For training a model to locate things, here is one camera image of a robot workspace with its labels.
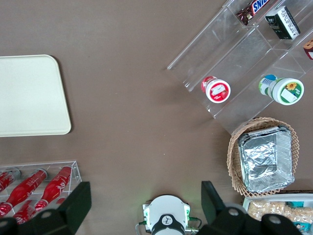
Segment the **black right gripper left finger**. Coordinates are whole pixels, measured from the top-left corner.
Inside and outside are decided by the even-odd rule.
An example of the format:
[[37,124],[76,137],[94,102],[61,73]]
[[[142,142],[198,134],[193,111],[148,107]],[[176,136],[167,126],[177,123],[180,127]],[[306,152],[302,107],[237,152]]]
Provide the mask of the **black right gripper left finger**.
[[12,217],[0,220],[2,235],[74,235],[91,209],[90,182],[81,182],[56,209],[38,213],[18,224]]

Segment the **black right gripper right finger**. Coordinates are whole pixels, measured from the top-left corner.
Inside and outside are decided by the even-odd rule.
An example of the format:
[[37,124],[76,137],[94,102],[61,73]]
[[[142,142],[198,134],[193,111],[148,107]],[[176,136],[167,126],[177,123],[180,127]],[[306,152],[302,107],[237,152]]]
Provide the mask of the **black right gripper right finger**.
[[201,206],[207,224],[200,235],[311,235],[313,195],[274,194],[245,197],[242,205],[226,205],[213,184],[201,184]]

